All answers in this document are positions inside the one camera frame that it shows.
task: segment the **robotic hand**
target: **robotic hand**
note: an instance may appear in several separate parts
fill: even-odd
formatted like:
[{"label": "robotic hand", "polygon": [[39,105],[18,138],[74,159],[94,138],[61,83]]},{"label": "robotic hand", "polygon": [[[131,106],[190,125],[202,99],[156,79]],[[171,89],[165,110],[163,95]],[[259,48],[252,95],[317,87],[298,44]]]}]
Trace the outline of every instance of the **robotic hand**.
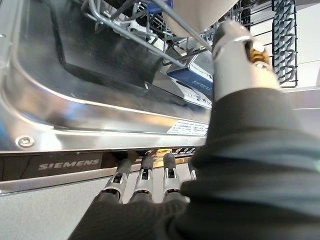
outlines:
[{"label": "robotic hand", "polygon": [[121,204],[131,166],[123,160],[69,239],[319,238],[320,142],[303,132],[264,46],[226,21],[212,56],[215,111],[191,161],[193,181],[180,189],[175,157],[166,154],[163,203],[153,203],[146,157],[131,200]]}]

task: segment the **dishwasher rack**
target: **dishwasher rack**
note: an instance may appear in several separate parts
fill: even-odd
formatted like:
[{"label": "dishwasher rack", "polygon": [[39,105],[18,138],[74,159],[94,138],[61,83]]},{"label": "dishwasher rack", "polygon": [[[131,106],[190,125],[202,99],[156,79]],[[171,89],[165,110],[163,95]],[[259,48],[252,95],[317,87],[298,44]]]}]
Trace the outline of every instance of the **dishwasher rack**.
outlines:
[{"label": "dishwasher rack", "polygon": [[[126,0],[118,9],[106,12],[103,0],[85,0],[81,3],[82,13],[95,21],[95,33],[99,33],[105,26],[112,28],[120,35],[148,48],[163,58],[164,66],[175,64],[183,67],[183,60],[212,50],[213,36],[221,23],[226,19],[235,20],[248,30],[258,25],[269,23],[269,29],[254,34],[256,37],[269,35],[264,43],[271,47],[270,60],[278,75],[282,87],[297,87],[297,24],[296,3],[294,0],[240,0],[222,18],[203,32],[197,33],[185,23],[170,7],[172,0]],[[159,12],[149,10],[149,4],[159,7]],[[126,16],[124,11],[132,8],[132,16]],[[192,37],[178,37],[170,32],[162,17],[162,12],[168,14]],[[145,27],[137,23],[145,20]],[[163,42],[162,49],[155,46],[157,40]]]}]

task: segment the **dark sweater sleeve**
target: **dark sweater sleeve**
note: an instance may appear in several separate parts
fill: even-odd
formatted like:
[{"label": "dark sweater sleeve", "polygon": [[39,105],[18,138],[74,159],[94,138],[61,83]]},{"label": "dark sweater sleeve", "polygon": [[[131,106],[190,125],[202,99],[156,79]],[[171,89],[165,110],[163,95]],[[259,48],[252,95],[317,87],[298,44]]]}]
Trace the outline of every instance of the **dark sweater sleeve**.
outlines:
[{"label": "dark sweater sleeve", "polygon": [[216,103],[205,147],[182,184],[186,211],[158,239],[320,239],[320,142],[280,91],[252,88]]}]

